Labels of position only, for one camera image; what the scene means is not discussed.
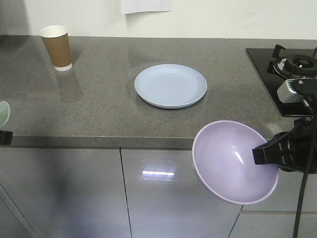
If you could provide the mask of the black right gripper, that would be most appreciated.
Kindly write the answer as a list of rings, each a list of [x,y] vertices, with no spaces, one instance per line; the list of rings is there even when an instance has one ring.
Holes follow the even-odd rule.
[[[269,142],[252,149],[254,162],[257,165],[274,164],[286,172],[304,172],[307,166],[310,149],[313,157],[309,173],[317,172],[317,122],[313,118],[294,120],[294,128],[275,135]]]

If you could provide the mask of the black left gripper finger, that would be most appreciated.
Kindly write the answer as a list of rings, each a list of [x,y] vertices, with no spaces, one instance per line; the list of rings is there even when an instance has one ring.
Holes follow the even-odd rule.
[[[0,131],[0,145],[11,145],[13,132],[11,131]]]

